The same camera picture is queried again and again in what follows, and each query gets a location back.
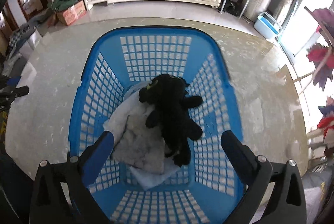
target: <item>tiled floor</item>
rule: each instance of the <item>tiled floor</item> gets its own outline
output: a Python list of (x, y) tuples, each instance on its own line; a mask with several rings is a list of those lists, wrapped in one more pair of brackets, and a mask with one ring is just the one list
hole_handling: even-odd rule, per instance
[[(243, 19), (239, 19), (229, 13), (220, 14), (216, 8), (209, 6), (172, 1), (133, 1), (108, 6), (105, 3), (100, 3), (94, 5), (90, 11), (73, 23), (73, 25), (108, 19), (134, 17), (194, 20), (216, 24), (262, 37), (261, 34), (254, 29), (253, 24), (247, 23)], [(49, 28), (48, 31), (53, 32), (63, 28), (65, 28), (65, 26), (60, 24), (56, 27)], [(40, 32), (42, 34), (45, 33), (46, 28), (41, 28)]]

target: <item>red box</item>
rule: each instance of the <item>red box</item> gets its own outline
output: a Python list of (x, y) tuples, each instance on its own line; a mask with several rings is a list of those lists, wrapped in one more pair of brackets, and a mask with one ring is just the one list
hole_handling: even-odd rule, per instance
[(85, 4), (83, 1), (74, 4), (70, 8), (58, 12), (57, 16), (59, 21), (66, 26), (71, 25), (74, 23), (79, 17), (83, 16), (86, 13)]

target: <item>white towel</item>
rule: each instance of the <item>white towel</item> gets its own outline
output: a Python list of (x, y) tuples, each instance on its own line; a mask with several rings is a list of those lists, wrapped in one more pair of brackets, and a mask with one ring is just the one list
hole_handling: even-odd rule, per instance
[(171, 175), (175, 174), (180, 169), (180, 167), (174, 164), (173, 157), (169, 157), (165, 158), (164, 172), (161, 175), (152, 174), (135, 167), (130, 167), (129, 169), (143, 190), (146, 191), (163, 183)]
[(114, 135), (112, 158), (155, 174), (164, 171), (165, 141), (160, 127), (145, 126), (153, 105), (139, 101), (136, 91), (119, 105), (103, 126)]

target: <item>black plush toy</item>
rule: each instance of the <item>black plush toy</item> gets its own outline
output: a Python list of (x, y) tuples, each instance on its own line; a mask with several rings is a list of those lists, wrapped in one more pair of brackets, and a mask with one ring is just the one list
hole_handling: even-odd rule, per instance
[(191, 161), (191, 151), (187, 138), (193, 141), (202, 136), (202, 129), (194, 122), (188, 109), (203, 103), (201, 96), (186, 97), (187, 82), (183, 78), (162, 74), (139, 91), (139, 101), (155, 105), (155, 110), (148, 116), (146, 126), (153, 128), (161, 125), (162, 137), (171, 153), (178, 152), (173, 160), (178, 166)]

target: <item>black clamp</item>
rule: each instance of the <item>black clamp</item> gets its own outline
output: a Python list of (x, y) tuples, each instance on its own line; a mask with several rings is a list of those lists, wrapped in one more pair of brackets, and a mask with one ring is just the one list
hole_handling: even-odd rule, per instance
[(9, 110), (10, 105), (12, 104), (14, 99), (28, 95), (28, 93), (29, 93), (28, 86), (15, 88), (10, 92), (0, 92), (0, 112)]
[(267, 186), (275, 182), (267, 207), (257, 224), (305, 224), (306, 203), (297, 164), (269, 162), (255, 156), (231, 131), (221, 136), (221, 146), (240, 181), (247, 186), (242, 199), (224, 224), (249, 224), (258, 209)]
[[(40, 162), (31, 198), (31, 224), (108, 224), (110, 220), (87, 189), (95, 182), (113, 149), (114, 137), (105, 131), (80, 157), (66, 163)], [(68, 185), (72, 208), (68, 205), (61, 182)]]

